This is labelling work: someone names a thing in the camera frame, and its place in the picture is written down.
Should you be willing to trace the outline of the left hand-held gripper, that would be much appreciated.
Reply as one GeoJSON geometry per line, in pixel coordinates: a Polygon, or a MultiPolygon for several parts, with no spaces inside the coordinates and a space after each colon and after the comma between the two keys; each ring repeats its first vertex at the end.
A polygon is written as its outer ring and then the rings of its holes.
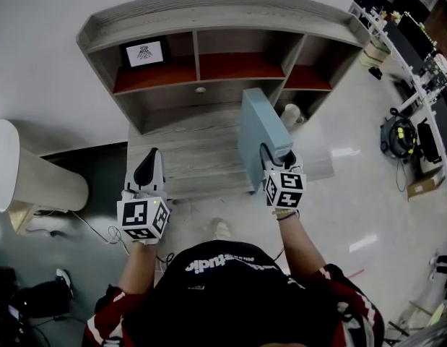
{"type": "MultiPolygon", "coordinates": [[[[165,192],[165,169],[162,153],[153,147],[134,171],[134,182],[139,187],[150,184],[155,174],[155,191],[165,192]]],[[[161,196],[152,196],[130,189],[122,191],[117,201],[118,226],[132,241],[146,245],[159,242],[170,220],[170,210],[161,196]]]]}

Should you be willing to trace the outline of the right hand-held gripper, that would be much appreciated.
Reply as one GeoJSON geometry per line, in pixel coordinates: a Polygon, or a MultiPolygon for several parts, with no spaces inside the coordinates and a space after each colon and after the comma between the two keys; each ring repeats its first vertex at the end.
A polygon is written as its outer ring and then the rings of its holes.
{"type": "Polygon", "coordinates": [[[291,150],[282,161],[275,158],[265,144],[260,146],[261,166],[264,172],[263,188],[266,205],[278,210],[297,210],[306,189],[303,159],[291,150]]]}

